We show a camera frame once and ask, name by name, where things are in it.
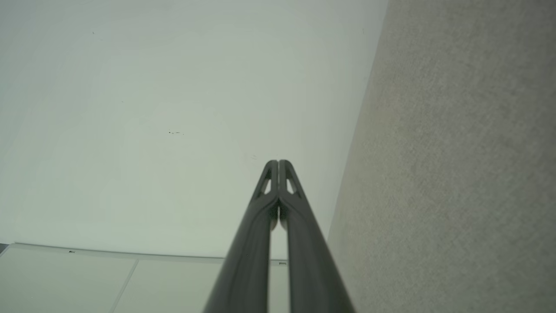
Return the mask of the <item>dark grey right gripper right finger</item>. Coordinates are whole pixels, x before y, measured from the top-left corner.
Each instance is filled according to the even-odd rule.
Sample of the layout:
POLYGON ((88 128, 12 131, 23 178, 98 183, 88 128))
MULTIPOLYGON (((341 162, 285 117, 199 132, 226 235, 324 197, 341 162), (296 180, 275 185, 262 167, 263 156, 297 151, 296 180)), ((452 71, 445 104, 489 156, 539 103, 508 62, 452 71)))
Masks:
POLYGON ((280 160, 280 222, 287 232, 292 313, 353 313, 339 271, 291 162, 280 160))

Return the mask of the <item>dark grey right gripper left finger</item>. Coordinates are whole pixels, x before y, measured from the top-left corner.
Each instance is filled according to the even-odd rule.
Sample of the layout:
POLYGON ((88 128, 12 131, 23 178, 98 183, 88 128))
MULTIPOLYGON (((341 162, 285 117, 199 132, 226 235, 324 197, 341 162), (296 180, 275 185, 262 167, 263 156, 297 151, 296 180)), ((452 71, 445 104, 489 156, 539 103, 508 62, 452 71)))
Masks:
POLYGON ((277 220, 278 161, 263 168, 203 311, 266 313, 271 226, 277 220))

